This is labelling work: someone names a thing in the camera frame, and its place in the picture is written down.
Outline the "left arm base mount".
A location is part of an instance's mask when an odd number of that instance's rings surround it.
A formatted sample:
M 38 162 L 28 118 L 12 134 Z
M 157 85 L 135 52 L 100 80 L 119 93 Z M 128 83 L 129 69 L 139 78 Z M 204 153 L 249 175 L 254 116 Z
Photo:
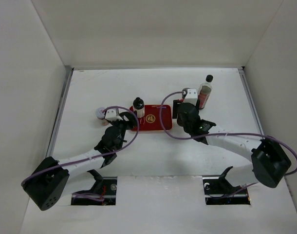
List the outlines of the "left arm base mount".
M 96 170 L 87 171 L 93 179 L 89 189 L 80 190 L 72 195 L 72 206 L 114 206 L 116 205 L 117 177 L 103 177 Z

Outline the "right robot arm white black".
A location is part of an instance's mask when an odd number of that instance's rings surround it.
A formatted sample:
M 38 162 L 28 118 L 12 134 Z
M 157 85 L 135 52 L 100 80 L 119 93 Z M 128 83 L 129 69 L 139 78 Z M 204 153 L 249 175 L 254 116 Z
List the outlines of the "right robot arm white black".
M 195 141 L 223 148 L 250 162 L 245 166 L 229 166 L 224 170 L 218 182 L 224 193 L 250 183 L 275 188 L 291 166 L 290 159 L 276 141 L 264 136 L 233 136 L 214 122 L 202 119 L 198 109 L 191 103 L 175 101 L 174 117 Z

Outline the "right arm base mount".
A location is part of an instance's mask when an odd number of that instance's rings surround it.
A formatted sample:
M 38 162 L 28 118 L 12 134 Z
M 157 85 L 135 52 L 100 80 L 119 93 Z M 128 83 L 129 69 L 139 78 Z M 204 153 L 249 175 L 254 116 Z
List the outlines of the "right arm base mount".
M 251 205 L 247 188 L 254 184 L 232 186 L 226 180 L 232 168 L 226 168 L 220 175 L 202 177 L 206 205 Z

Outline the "white bottle black cap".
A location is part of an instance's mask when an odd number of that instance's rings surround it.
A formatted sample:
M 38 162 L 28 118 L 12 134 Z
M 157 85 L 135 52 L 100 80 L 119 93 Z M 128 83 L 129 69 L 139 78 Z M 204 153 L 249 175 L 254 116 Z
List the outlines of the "white bottle black cap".
M 134 101 L 133 101 L 133 110 L 137 113 L 137 117 L 138 118 L 143 118 L 145 115 L 145 104 L 144 101 L 140 98 L 137 97 Z

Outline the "red lid sauce jar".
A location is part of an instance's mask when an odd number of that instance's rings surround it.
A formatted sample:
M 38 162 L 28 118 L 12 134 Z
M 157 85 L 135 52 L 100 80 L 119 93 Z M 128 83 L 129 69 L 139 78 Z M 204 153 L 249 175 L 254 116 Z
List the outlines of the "red lid sauce jar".
M 181 127 L 184 127 L 185 125 L 185 118 L 182 118 L 180 116 L 177 117 L 177 124 Z

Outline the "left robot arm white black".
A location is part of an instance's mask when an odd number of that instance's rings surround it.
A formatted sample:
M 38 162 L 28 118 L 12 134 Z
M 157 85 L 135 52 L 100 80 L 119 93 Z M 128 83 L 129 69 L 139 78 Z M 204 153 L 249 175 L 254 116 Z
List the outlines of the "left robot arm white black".
M 111 124 L 105 130 L 100 142 L 90 151 L 61 161 L 53 157 L 45 158 L 21 186 L 40 210 L 51 208 L 66 194 L 71 179 L 94 169 L 101 169 L 117 157 L 117 152 L 127 148 L 123 145 L 125 133 L 139 127 L 136 112 L 126 110 L 119 113 L 105 109 L 105 119 Z

